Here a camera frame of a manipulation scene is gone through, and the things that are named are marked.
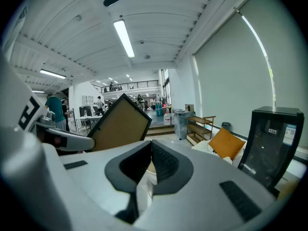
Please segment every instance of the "orange pillow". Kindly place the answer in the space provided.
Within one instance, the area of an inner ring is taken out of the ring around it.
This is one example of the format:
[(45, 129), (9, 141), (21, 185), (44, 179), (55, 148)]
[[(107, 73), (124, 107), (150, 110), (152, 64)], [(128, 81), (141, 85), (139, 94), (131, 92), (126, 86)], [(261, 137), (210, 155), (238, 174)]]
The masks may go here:
[(208, 143), (222, 158), (229, 156), (233, 160), (245, 142), (221, 128), (215, 137)]

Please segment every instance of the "staircase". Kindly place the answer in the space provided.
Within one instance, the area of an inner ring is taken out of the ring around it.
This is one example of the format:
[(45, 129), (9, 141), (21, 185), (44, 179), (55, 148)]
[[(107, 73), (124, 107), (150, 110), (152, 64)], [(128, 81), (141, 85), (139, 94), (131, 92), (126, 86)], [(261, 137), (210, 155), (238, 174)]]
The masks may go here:
[(174, 133), (174, 125), (168, 126), (157, 126), (149, 128), (146, 137), (148, 136), (157, 136)]

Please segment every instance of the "railing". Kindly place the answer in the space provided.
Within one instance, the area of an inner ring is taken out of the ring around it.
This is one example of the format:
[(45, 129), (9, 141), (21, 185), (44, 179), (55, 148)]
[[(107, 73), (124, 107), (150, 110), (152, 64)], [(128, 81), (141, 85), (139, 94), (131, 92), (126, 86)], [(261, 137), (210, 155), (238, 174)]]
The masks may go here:
[(116, 84), (116, 85), (113, 85), (112, 88), (110, 86), (105, 86), (105, 87), (99, 87), (96, 85), (93, 85), (93, 86), (98, 92), (107, 93), (107, 92), (113, 92), (117, 90), (134, 90), (138, 88), (158, 87), (159, 85), (158, 85), (158, 80), (148, 80), (148, 81)]

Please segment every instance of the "step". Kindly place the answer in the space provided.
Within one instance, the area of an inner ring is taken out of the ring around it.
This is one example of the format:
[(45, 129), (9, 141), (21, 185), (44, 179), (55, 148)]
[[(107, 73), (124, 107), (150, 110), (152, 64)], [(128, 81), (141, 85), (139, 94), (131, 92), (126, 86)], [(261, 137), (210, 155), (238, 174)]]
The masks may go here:
[(157, 128), (157, 129), (148, 130), (148, 133), (146, 134), (146, 137), (147, 136), (171, 134), (171, 133), (174, 133), (174, 127), (171, 127), (171, 128)]
[(174, 125), (153, 125), (149, 127), (149, 130), (154, 130), (154, 129), (164, 129), (164, 128), (174, 128)]

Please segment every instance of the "teal shirt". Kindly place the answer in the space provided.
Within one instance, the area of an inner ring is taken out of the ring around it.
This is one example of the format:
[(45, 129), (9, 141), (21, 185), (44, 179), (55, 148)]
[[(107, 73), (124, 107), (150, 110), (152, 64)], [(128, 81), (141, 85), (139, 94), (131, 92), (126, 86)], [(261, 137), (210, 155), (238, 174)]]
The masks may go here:
[(56, 97), (50, 97), (45, 103), (49, 107), (49, 110), (56, 114), (55, 122), (60, 122), (65, 120), (65, 117), (62, 112), (62, 103), (60, 99)]

